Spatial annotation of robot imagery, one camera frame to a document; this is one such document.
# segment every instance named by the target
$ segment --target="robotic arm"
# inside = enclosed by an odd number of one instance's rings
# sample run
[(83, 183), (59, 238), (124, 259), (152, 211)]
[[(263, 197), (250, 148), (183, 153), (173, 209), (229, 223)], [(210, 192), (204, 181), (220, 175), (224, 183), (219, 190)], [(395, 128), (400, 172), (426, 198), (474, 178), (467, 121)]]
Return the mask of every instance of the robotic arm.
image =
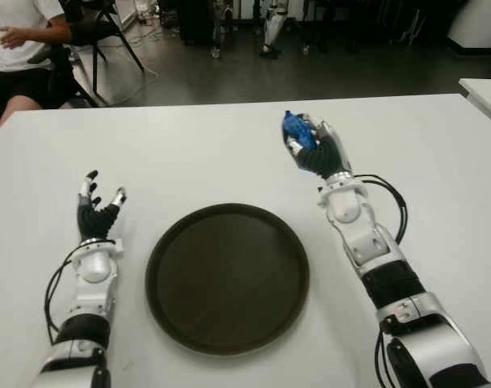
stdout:
[(93, 182), (97, 174), (92, 171), (82, 183), (77, 211), (81, 243), (60, 268), (72, 263), (77, 278), (76, 296), (68, 316), (57, 330), (50, 353), (32, 385), (34, 388), (111, 386), (106, 350), (118, 276), (115, 256), (122, 249), (107, 239), (107, 233), (127, 196), (125, 190), (119, 188), (106, 208), (95, 210), (101, 201), (100, 197), (91, 199), (97, 187)]
[(283, 137), (297, 165), (326, 181), (320, 205), (392, 337), (388, 357), (402, 388), (489, 387), (476, 350), (423, 287), (391, 234), (376, 221), (334, 129), (287, 112)]

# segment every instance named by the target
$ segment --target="black cable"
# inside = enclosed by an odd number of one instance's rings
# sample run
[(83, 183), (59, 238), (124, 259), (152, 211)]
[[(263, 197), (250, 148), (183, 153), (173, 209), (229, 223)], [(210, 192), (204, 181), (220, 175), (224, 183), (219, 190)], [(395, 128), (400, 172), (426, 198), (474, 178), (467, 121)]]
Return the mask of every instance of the black cable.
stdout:
[[(409, 213), (407, 210), (407, 204), (405, 203), (404, 197), (387, 180), (379, 177), (378, 175), (363, 174), (363, 175), (356, 175), (355, 178), (378, 179), (378, 180), (372, 180), (372, 179), (361, 179), (361, 180), (364, 183), (370, 183), (370, 184), (375, 184), (377, 186), (381, 186), (382, 188), (385, 188), (386, 190), (391, 192), (392, 196), (397, 202), (400, 211), (400, 226), (398, 227), (397, 236), (395, 237), (395, 241), (397, 242), (397, 244), (400, 244), (401, 240), (404, 238), (405, 231), (407, 230), (407, 221), (409, 220)], [(378, 383), (380, 384), (380, 386), (382, 388), (388, 388), (385, 385), (384, 379), (382, 378), (382, 373), (380, 372), (380, 349), (382, 350), (382, 362), (384, 365), (385, 376), (391, 388), (396, 388), (391, 378), (391, 374), (389, 372), (388, 361), (385, 353), (384, 333), (382, 332), (381, 329), (379, 330), (378, 337), (376, 339), (376, 345), (375, 345), (375, 372), (376, 372), (376, 378), (378, 379)]]
[(387, 386), (384, 383), (384, 379), (382, 378), (382, 374), (380, 373), (380, 363), (379, 363), (379, 354), (380, 354), (380, 346), (382, 344), (382, 331), (380, 330), (378, 332), (378, 337), (376, 338), (376, 343), (375, 343), (375, 372), (376, 372), (376, 378), (378, 379), (378, 383), (382, 388), (387, 388)]
[(382, 330), (380, 330), (380, 334), (382, 335), (380, 341), (380, 348), (382, 349), (382, 361), (384, 362), (385, 375), (388, 378), (389, 385), (392, 388), (396, 388), (394, 382), (392, 382), (391, 374), (389, 373), (388, 360), (387, 357), (385, 356), (384, 333), (382, 332)]
[(394, 197), (395, 201), (397, 202), (398, 207), (400, 209), (400, 226), (398, 228), (398, 232), (397, 232), (397, 235), (395, 237), (395, 241), (398, 244), (400, 244), (401, 240), (404, 238), (405, 232), (407, 230), (407, 222), (409, 220), (409, 212), (407, 210), (407, 204), (405, 203), (404, 197), (387, 180), (381, 178), (378, 175), (362, 174), (362, 175), (356, 175), (355, 176), (355, 178), (363, 178), (363, 177), (370, 177), (370, 178), (378, 179), (379, 181), (370, 180), (370, 179), (363, 179), (362, 181), (364, 183), (376, 184), (378, 186), (381, 186), (382, 188), (385, 188), (386, 190), (391, 192), (392, 196)]
[(46, 292), (44, 293), (44, 318), (46, 320), (46, 330), (48, 332), (48, 338), (50, 339), (50, 344), (53, 344), (53, 337), (52, 337), (52, 330), (51, 329), (53, 329), (55, 332), (59, 331), (59, 328), (56, 326), (55, 323), (53, 323), (52, 316), (50, 314), (50, 303), (52, 302), (53, 294), (55, 293), (55, 290), (57, 289), (57, 286), (59, 285), (59, 280), (61, 280), (62, 271), (64, 270), (65, 267), (68, 266), (68, 264), (71, 263), (71, 260), (69, 258), (76, 251), (78, 251), (79, 249), (81, 249), (83, 247), (87, 247), (87, 246), (93, 245), (93, 244), (100, 244), (100, 243), (115, 244), (115, 240), (110, 240), (110, 239), (106, 239), (106, 238), (105, 239), (99, 239), (97, 241), (89, 242), (87, 244), (76, 247), (65, 257), (61, 266), (53, 273), (52, 277), (50, 278), (50, 281), (48, 282), (48, 285), (46, 287)]

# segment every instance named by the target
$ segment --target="chair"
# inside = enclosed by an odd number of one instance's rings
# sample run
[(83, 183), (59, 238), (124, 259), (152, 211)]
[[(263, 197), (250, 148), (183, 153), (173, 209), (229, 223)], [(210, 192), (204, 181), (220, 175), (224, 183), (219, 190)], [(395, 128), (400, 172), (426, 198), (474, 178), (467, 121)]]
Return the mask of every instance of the chair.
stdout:
[(93, 91), (97, 93), (97, 59), (98, 55), (102, 57), (104, 61), (107, 61), (106, 56), (103, 54), (99, 47), (99, 40), (108, 38), (109, 36), (117, 36), (120, 38), (125, 48), (131, 54), (132, 59), (136, 62), (141, 71), (145, 71), (140, 60), (132, 51), (131, 46), (125, 39), (124, 34), (115, 23), (111, 14), (117, 15), (114, 7), (115, 0), (88, 0), (82, 1), (82, 6), (86, 9), (97, 11), (97, 15), (94, 18), (85, 17), (83, 20), (70, 23), (69, 27), (72, 32), (71, 45), (73, 46), (85, 46), (87, 44), (93, 46)]
[(47, 108), (59, 108), (75, 96), (87, 101), (91, 107), (98, 108), (98, 104), (75, 79), (73, 67), (69, 61), (70, 54), (69, 48), (56, 44), (28, 60), (28, 63), (36, 65), (49, 59), (54, 64), (47, 85), (50, 100), (54, 101), (54, 104)]

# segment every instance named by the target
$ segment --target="round tray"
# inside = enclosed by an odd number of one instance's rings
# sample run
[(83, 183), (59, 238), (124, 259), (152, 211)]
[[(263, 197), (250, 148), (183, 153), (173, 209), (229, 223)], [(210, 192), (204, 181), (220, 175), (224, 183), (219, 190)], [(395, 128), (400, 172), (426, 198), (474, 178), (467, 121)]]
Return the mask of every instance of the round tray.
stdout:
[(266, 210), (215, 205), (174, 224), (145, 274), (149, 307), (182, 345), (217, 355), (263, 347), (303, 307), (308, 261), (296, 234)]

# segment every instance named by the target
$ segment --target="table surface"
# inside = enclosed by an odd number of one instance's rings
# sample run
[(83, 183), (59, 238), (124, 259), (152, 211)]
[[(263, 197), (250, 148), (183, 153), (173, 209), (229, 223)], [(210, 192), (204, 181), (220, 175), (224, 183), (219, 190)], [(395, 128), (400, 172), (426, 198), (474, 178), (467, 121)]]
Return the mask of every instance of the table surface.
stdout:
[[(78, 243), (76, 193), (94, 168), (103, 198), (120, 185), (129, 195), (111, 233), (125, 246), (109, 352), (115, 388), (376, 386), (375, 309), (315, 205), (321, 181), (283, 147), (286, 109), (326, 118), (357, 173), (400, 189), (409, 204), (403, 251), (491, 378), (491, 122), (460, 95), (425, 95), (15, 114), (0, 131), (0, 386), (26, 386), (47, 354), (44, 289)], [(377, 187), (370, 196), (379, 221), (396, 230), (392, 197)], [(284, 219), (311, 271), (292, 329), (228, 358), (177, 345), (153, 321), (144, 287), (161, 235), (191, 211), (224, 202)], [(73, 294), (72, 273), (63, 277), (57, 321)]]
[(459, 84), (491, 112), (491, 79), (461, 78)]

